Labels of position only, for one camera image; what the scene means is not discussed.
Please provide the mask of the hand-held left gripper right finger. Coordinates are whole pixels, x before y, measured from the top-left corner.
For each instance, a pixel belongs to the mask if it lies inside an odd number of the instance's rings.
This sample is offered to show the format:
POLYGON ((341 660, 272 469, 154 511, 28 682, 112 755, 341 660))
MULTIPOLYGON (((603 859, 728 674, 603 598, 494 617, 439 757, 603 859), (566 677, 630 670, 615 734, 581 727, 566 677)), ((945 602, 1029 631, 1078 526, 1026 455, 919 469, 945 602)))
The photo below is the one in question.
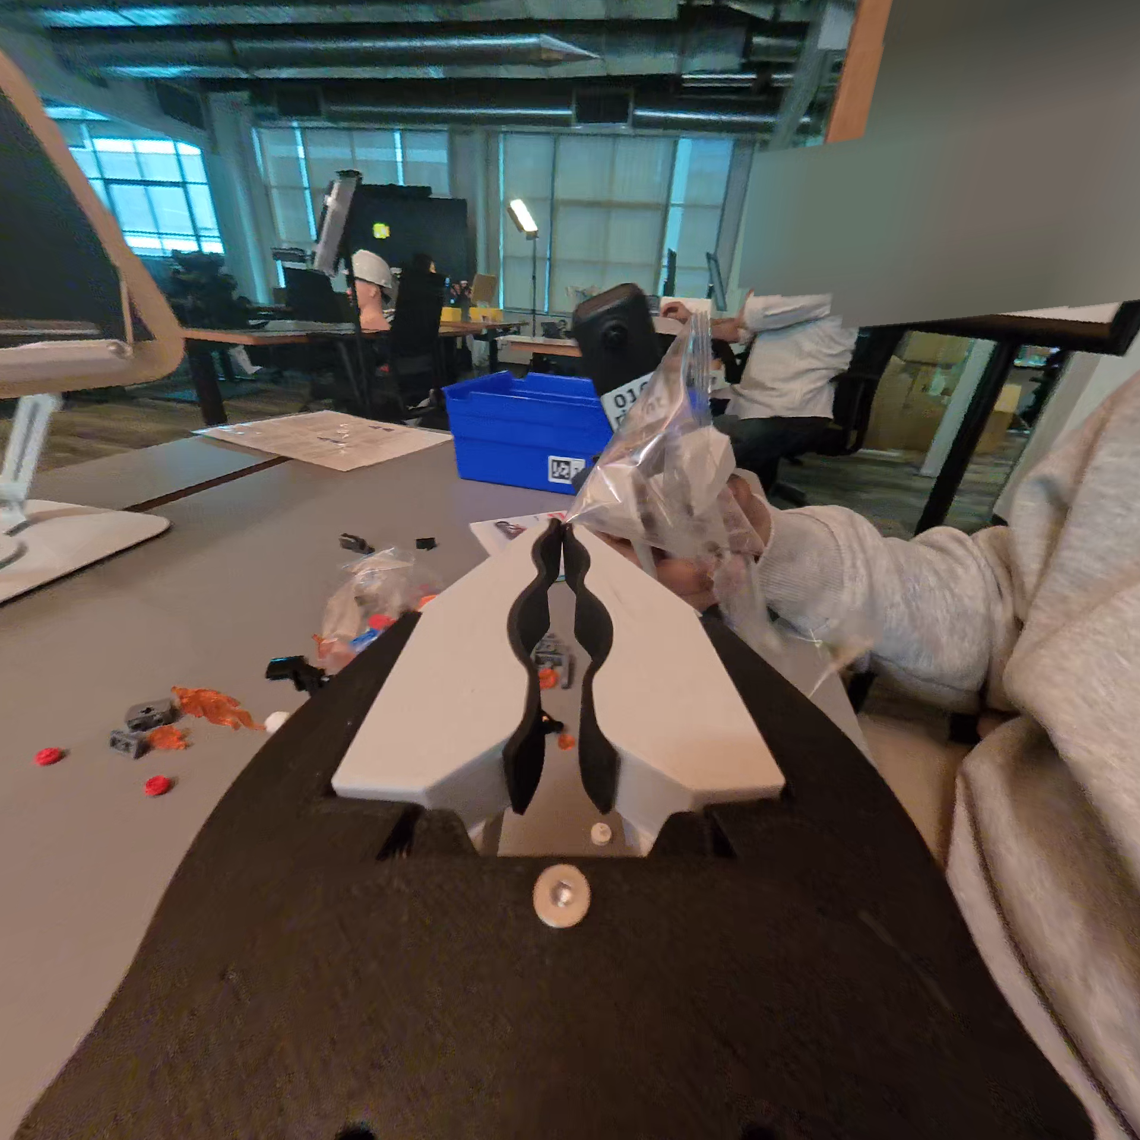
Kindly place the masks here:
POLYGON ((699 614, 625 555, 566 526, 581 677, 580 776, 646 856, 671 816, 778 799, 786 778, 699 614))

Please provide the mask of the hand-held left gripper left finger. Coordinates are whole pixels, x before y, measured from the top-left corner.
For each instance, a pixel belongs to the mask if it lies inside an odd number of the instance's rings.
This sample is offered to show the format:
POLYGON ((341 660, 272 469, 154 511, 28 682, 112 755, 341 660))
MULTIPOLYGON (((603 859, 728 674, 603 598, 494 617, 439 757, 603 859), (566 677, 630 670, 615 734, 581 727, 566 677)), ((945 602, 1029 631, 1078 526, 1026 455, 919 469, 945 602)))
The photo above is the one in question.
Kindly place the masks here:
POLYGON ((403 644, 333 776, 340 797, 448 810, 478 849, 526 811, 547 747, 532 652, 564 536, 561 518, 530 527, 382 639, 403 644))

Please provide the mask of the clear plastic bag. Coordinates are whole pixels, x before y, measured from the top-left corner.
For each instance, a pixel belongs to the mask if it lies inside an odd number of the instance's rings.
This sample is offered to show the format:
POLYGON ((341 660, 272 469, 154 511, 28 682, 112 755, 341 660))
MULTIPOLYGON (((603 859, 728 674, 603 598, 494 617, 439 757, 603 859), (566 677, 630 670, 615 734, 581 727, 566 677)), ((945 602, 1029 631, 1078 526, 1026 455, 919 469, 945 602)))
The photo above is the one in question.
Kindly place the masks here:
POLYGON ((444 580, 420 553, 389 548, 345 565, 345 576, 323 607, 318 664, 336 673, 391 628, 420 612, 444 588, 444 580))
POLYGON ((712 321, 710 333, 750 344, 735 393, 714 422, 731 438, 736 465, 770 491, 779 462, 832 423, 835 378, 851 362, 858 331, 832 313, 830 294, 750 294, 736 316, 712 321))
MULTIPOLYGON (((687 477, 699 499, 731 474, 740 474, 764 498, 747 474, 737 472, 732 441, 714 424, 709 400, 713 362, 710 318, 699 313, 668 348, 650 385, 585 479, 572 522, 595 534, 602 529, 618 531, 633 512, 636 487, 649 480, 661 487, 667 476, 687 477)), ((769 504, 767 515, 773 530, 769 504)), ((777 631, 760 582, 760 561, 755 572, 759 602, 717 610, 735 633, 759 650, 775 645, 777 631)))

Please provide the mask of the lego instruction booklet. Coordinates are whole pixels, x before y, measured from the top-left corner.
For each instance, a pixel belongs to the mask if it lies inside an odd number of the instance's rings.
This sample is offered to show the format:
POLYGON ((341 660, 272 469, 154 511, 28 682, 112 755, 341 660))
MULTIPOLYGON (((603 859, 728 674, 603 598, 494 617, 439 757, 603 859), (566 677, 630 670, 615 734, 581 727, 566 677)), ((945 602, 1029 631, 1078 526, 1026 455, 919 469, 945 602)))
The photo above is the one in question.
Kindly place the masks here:
POLYGON ((535 527, 545 530, 551 519, 557 519, 560 522, 565 521, 566 511, 547 510, 517 517, 496 517, 492 519, 471 522, 469 529, 479 546, 489 556, 494 556, 520 534, 524 534, 535 527))

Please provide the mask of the person's right forearm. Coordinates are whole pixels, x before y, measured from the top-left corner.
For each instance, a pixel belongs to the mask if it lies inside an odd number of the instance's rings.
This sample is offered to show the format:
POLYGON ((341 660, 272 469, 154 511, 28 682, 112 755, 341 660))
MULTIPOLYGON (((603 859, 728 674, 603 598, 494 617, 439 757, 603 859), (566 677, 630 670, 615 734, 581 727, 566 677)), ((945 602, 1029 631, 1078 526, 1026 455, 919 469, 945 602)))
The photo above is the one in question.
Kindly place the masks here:
POLYGON ((923 702, 1011 712, 1003 674, 1025 591, 1013 529, 881 534, 839 506, 767 508, 758 568, 770 609, 797 632, 853 648, 923 702))

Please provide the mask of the orange flame lego brick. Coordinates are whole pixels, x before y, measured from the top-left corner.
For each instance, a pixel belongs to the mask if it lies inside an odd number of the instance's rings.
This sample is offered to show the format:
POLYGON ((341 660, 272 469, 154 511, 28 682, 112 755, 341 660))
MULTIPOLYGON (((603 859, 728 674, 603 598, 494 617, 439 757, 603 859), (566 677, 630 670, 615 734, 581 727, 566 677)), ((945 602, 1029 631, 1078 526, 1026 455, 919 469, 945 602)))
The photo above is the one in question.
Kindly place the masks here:
POLYGON ((228 693, 212 688, 184 686, 173 686, 170 692, 185 716, 205 719, 209 723, 234 731, 266 730, 266 726, 262 721, 257 721, 241 700, 228 693))

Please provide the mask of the pile of lego pieces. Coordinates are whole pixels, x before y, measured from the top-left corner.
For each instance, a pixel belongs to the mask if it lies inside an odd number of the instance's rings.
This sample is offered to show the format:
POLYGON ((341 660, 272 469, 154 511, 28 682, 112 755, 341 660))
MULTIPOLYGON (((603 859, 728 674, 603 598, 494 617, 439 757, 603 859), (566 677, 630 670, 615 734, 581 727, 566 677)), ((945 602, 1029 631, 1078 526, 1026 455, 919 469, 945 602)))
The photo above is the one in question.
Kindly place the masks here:
MULTIPOLYGON (((294 690, 313 696, 322 690, 332 675, 306 656, 285 656, 268 662, 265 678, 284 679, 294 690)), ((156 750, 186 750, 190 747, 190 730, 182 726, 186 719, 200 720, 182 715, 171 693, 161 700, 132 705, 124 713, 121 724, 109 734, 108 747, 129 759, 146 758, 156 750)))

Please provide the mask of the person's right hand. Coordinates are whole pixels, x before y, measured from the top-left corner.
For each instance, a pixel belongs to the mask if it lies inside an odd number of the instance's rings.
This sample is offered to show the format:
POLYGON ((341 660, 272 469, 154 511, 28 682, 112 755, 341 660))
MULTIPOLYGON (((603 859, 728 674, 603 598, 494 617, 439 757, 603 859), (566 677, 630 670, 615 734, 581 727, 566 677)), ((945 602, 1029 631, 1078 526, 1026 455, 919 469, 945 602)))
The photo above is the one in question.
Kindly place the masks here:
POLYGON ((602 529, 600 538, 701 613, 759 602, 756 564, 771 521, 747 479, 731 474, 698 499, 683 476, 636 492, 621 530, 602 529))

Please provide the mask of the blue plastic bin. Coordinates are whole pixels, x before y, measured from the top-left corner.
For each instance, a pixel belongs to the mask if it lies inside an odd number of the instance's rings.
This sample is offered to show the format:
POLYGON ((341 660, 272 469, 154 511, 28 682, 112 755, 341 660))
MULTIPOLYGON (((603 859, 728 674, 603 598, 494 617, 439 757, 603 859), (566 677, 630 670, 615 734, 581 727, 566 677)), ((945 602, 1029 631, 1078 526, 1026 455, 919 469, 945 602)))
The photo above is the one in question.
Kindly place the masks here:
POLYGON ((614 435, 589 378, 500 371, 443 394, 466 480, 570 495, 614 435))

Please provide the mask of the studio light on stand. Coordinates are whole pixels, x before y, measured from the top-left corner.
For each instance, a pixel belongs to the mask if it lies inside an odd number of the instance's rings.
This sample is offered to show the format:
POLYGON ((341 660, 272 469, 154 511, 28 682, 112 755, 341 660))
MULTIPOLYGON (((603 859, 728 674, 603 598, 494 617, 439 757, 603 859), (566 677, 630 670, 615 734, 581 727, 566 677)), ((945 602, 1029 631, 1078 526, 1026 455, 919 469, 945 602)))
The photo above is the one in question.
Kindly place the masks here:
POLYGON ((528 204, 522 198, 508 200, 508 214, 531 246, 531 337, 538 335, 538 238, 539 226, 528 204))

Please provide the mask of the large black screen panel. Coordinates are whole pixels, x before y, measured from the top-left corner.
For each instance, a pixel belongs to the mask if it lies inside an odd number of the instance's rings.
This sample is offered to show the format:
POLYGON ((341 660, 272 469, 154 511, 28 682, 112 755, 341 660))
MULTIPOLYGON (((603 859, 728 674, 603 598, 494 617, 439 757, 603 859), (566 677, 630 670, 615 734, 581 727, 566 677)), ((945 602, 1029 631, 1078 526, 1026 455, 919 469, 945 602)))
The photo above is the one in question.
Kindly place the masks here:
POLYGON ((429 187, 363 181, 346 223, 348 253, 361 249, 382 256, 393 268, 406 268, 424 252, 450 280, 475 276, 467 200, 436 196, 429 187))

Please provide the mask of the laminated instruction sheet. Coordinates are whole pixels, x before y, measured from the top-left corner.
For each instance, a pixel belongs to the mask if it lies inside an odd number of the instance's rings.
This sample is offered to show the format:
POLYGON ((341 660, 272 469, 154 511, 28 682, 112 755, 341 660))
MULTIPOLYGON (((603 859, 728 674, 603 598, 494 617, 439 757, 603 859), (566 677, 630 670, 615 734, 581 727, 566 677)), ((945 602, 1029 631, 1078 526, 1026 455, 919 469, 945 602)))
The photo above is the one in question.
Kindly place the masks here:
POLYGON ((194 434, 340 473, 452 442, 448 431, 371 420, 334 409, 212 426, 194 434))

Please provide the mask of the wooden office desk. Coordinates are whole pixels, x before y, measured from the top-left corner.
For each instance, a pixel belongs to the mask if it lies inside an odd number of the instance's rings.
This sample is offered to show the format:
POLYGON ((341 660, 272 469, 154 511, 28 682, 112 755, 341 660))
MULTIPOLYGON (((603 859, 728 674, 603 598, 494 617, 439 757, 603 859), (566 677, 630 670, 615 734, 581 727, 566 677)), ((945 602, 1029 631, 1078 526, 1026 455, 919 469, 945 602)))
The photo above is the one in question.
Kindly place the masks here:
MULTIPOLYGON (((490 355, 497 360, 496 341, 507 333, 520 332, 523 320, 477 320, 477 321, 440 321, 437 329, 425 337, 425 351, 418 355, 432 358, 432 363, 441 362, 437 344, 444 337, 474 336, 492 344, 490 355)), ((395 328, 386 332, 364 332, 353 322, 315 322, 296 320, 276 320, 262 327, 238 328, 180 328, 189 360, 190 377, 193 381, 194 400, 200 409, 203 423, 207 428, 226 426, 227 416, 226 396, 222 392, 222 378, 216 367, 215 355, 231 347, 307 347, 325 340, 332 340, 337 348, 337 356, 353 386, 353 398, 363 408, 372 408, 372 377, 376 374, 376 355, 372 350, 383 344, 395 351, 397 341, 393 339, 395 328), (355 344, 355 355, 348 344, 355 344)))

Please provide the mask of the black-edged side table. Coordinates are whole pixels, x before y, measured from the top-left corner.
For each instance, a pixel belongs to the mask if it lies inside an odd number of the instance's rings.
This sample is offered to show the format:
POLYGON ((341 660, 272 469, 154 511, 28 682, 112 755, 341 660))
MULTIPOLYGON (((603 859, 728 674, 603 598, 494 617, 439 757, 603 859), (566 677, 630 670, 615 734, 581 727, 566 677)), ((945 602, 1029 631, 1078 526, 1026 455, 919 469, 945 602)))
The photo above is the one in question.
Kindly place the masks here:
POLYGON ((1086 351, 1121 356, 1131 348, 1139 329, 1139 302, 1085 308, 1035 309, 1013 314, 956 317, 941 321, 872 324, 873 333, 933 332, 992 341, 992 350, 973 385, 948 454, 940 461, 934 485, 923 506, 915 534, 946 522, 967 468, 975 455, 988 417, 1026 346, 1086 351))

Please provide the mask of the wooden building post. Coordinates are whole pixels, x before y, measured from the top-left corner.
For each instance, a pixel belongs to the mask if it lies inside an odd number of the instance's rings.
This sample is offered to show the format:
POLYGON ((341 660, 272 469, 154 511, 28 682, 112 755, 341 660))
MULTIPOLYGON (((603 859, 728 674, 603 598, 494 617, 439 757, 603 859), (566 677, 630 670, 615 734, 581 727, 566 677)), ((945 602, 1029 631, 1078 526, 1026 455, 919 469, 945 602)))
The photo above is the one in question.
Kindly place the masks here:
POLYGON ((870 116, 892 1, 858 1, 850 28, 826 143, 862 138, 870 116))

